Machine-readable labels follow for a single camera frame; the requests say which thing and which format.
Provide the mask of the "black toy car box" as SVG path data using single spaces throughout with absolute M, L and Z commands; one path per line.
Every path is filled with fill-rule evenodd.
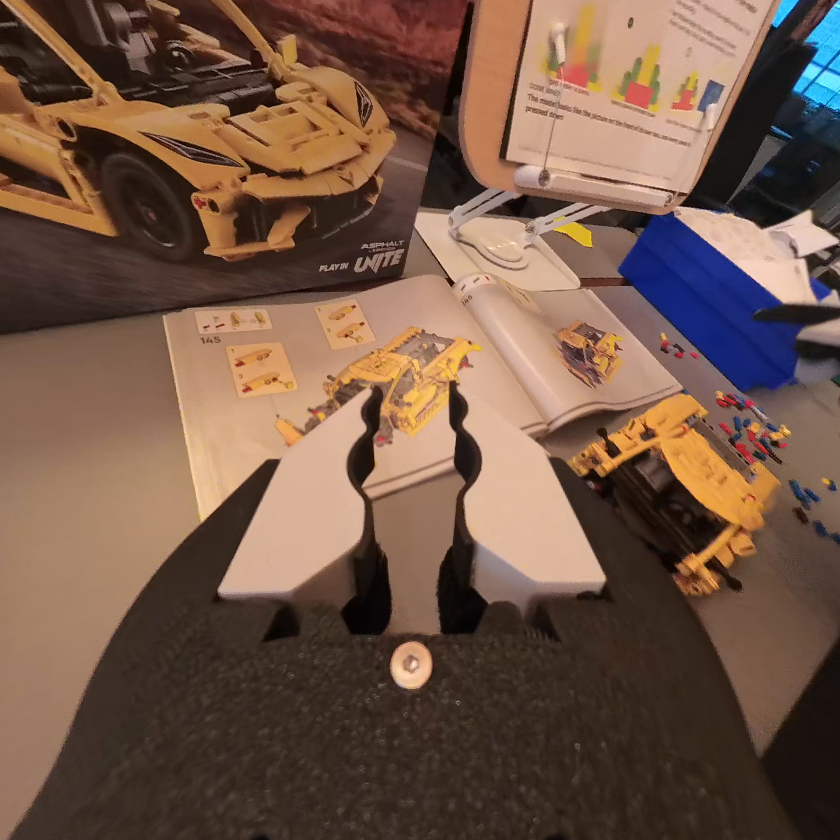
M 471 2 L 2 2 L 2 333 L 405 271 Z

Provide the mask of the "yellow toy car model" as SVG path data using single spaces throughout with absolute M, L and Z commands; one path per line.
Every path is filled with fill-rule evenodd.
M 567 465 L 658 557 L 678 588 L 742 591 L 732 568 L 755 554 L 780 489 L 750 454 L 726 444 L 691 395 L 672 395 L 597 439 Z

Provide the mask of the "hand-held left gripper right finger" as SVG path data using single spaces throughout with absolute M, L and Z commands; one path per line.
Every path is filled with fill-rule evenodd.
M 449 387 L 454 465 L 464 484 L 448 550 L 448 609 L 600 595 L 606 574 L 546 450 L 471 390 Z

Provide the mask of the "crumpled white printed bags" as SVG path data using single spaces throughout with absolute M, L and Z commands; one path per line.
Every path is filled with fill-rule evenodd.
M 806 257 L 838 244 L 819 227 L 808 209 L 781 223 L 761 228 L 730 213 L 680 207 L 675 215 L 695 234 L 755 280 L 780 303 L 838 303 L 834 291 L 815 292 Z

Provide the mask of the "large paned window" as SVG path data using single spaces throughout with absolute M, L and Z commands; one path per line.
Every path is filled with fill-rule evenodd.
M 778 110 L 792 98 L 806 108 L 838 109 L 839 6 L 826 12 L 810 34 L 779 40 L 770 67 L 774 89 L 781 94 Z

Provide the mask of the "pile of small coloured pins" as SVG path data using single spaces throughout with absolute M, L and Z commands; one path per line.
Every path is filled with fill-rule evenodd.
M 838 400 L 821 383 L 739 392 L 729 381 L 687 390 L 709 408 L 710 423 L 731 452 L 765 465 L 782 485 L 791 516 L 825 543 L 838 545 Z

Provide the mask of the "white printed instruction sheet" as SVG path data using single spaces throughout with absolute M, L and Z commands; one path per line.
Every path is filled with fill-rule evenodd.
M 778 5 L 531 2 L 501 159 L 687 192 Z

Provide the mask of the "blue plastic bin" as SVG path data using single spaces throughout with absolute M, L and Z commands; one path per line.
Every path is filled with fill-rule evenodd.
M 794 325 L 753 320 L 782 303 L 676 211 L 650 218 L 619 270 L 738 389 L 795 382 Z

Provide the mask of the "open instruction booklet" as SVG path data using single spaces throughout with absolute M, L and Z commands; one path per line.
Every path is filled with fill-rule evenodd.
M 164 331 L 201 518 L 373 386 L 373 499 L 452 471 L 451 382 L 535 438 L 683 390 L 594 292 L 525 291 L 493 275 L 183 310 Z

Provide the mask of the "wooden document stand with sheet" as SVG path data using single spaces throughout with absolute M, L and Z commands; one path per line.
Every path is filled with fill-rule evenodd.
M 501 142 L 508 122 L 511 94 L 516 85 L 530 3 L 476 2 L 458 116 L 460 147 L 471 174 L 483 186 L 505 192 L 653 215 L 673 211 L 686 200 L 699 181 L 781 3 L 778 2 L 760 47 L 751 56 L 749 73 L 741 78 L 716 123 L 708 147 L 696 165 L 696 179 L 689 184 L 687 192 L 664 191 L 565 171 L 551 172 L 501 159 Z

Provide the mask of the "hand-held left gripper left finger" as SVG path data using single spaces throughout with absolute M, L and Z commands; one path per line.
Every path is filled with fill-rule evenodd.
M 375 465 L 381 405 L 382 391 L 365 389 L 285 453 L 217 588 L 220 599 L 354 598 L 354 556 L 372 540 L 362 486 Z

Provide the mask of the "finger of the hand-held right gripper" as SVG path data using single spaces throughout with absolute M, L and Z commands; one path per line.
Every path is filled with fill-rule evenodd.
M 796 341 L 794 381 L 809 385 L 838 380 L 839 348 L 812 341 Z
M 833 303 L 782 303 L 753 314 L 758 322 L 794 325 L 794 340 L 839 348 L 839 305 Z

